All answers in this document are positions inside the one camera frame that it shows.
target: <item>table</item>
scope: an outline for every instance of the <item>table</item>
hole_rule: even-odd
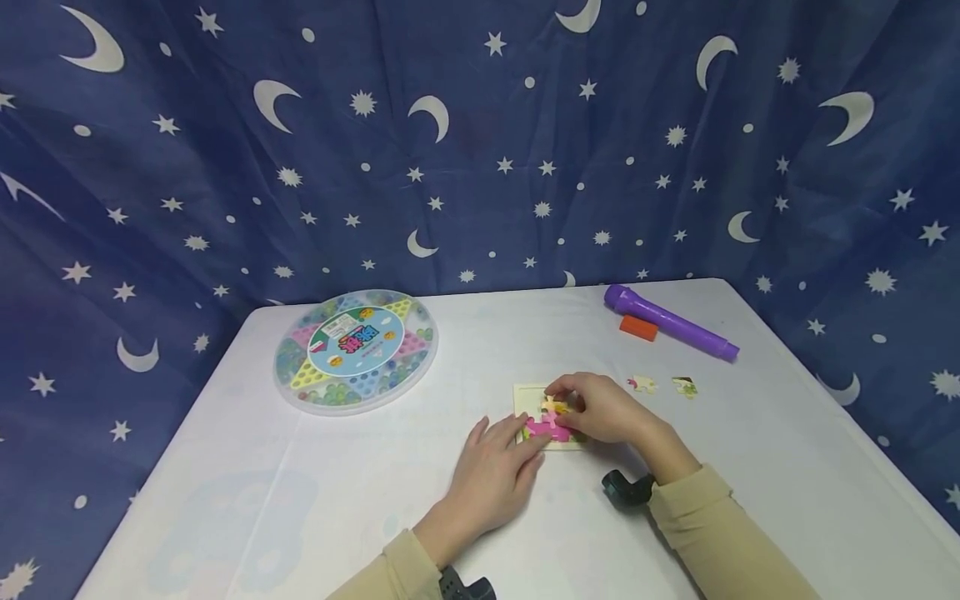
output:
[[[605,287],[423,299],[440,348],[384,408],[306,415],[274,387],[276,344],[303,306],[253,312],[206,384],[79,598],[324,598],[445,491],[485,414],[514,383],[576,370],[660,386],[640,398],[712,463],[826,598],[955,598],[960,542],[800,362],[719,279],[632,286],[742,348],[736,364],[666,336],[621,333]],[[692,400],[673,376],[691,377]],[[456,566],[498,597],[696,598],[645,513],[602,494],[623,448],[553,452],[527,512]]]

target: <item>round plastic container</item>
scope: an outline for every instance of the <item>round plastic container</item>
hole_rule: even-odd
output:
[[[274,380],[307,413],[365,413],[416,385],[438,343],[437,326],[418,300],[389,290],[350,292],[293,323],[276,348]]]

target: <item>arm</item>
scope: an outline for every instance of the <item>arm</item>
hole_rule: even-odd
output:
[[[743,509],[732,490],[702,466],[667,422],[612,379],[564,375],[547,394],[575,392],[576,413],[560,424],[601,442],[631,444],[658,484],[650,512],[707,600],[817,598],[804,576]]]
[[[488,429],[488,419],[480,419],[444,499],[327,600],[441,600],[441,569],[484,533],[516,518],[530,499],[550,434],[515,445],[526,420],[526,414],[510,415]]]

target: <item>orange eraser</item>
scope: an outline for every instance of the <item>orange eraser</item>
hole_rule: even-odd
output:
[[[648,342],[653,342],[657,338],[657,331],[659,329],[659,327],[652,323],[647,323],[630,315],[624,315],[623,321],[620,322],[620,331],[626,331]]]

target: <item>sleeve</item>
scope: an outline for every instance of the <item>sleeve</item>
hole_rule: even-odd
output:
[[[440,571],[417,536],[403,530],[327,600],[442,600]]]
[[[818,598],[712,467],[655,486],[650,512],[707,600]]]

